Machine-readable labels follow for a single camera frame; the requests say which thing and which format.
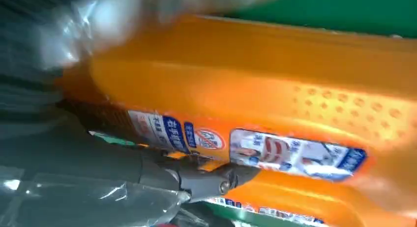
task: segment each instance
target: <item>plastic wrap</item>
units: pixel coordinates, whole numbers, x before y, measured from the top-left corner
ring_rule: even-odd
[[[0,167],[0,226],[132,227],[170,221],[189,195],[125,181]]]
[[[40,25],[43,69],[72,65],[125,42],[139,27],[172,22],[183,13],[211,13],[262,0],[75,0]]]

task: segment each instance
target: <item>packaging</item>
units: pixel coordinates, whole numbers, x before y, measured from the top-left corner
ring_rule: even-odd
[[[96,55],[62,85],[119,133],[263,167],[227,199],[330,226],[413,227],[415,44],[188,17]]]

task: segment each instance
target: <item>orange plastic bottle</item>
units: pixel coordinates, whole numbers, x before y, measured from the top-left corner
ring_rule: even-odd
[[[190,17],[82,68],[66,73],[67,97],[128,111],[97,112],[120,131],[266,168],[228,194],[242,206],[331,226],[416,224],[416,40]],[[249,149],[257,138],[258,152]],[[330,156],[303,153],[302,167],[289,173],[283,161],[297,142],[303,151],[324,146]],[[250,159],[234,156],[236,146]],[[342,171],[351,171],[341,179],[326,170],[294,175],[311,164],[335,168],[328,159],[341,157]]]

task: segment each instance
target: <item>clear plastic bag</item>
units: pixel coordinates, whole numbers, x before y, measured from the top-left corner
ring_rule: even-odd
[[[125,181],[37,174],[0,167],[0,226],[132,227],[169,222],[183,192]]]

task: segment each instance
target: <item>product label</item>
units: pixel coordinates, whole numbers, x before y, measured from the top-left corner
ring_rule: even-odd
[[[306,216],[306,215],[300,215],[300,214],[294,214],[286,211],[280,211],[277,209],[267,208],[267,207],[259,207],[255,208],[251,206],[250,204],[242,205],[240,202],[236,202],[230,199],[224,199],[224,198],[211,198],[207,199],[207,202],[232,207],[232,208],[238,208],[245,211],[250,211],[262,215],[269,215],[273,216],[282,220],[290,221],[297,224],[302,224],[306,226],[314,226],[314,227],[327,227],[325,222],[323,220],[320,220],[318,218],[314,218],[312,216]]]
[[[342,181],[367,154],[358,148],[236,129],[230,135],[230,157],[241,165]]]
[[[147,138],[149,142],[189,153],[181,123],[175,118],[135,111],[128,111],[128,113],[138,134]]]
[[[209,129],[199,129],[195,132],[197,145],[206,149],[222,149],[224,142],[221,136]]]

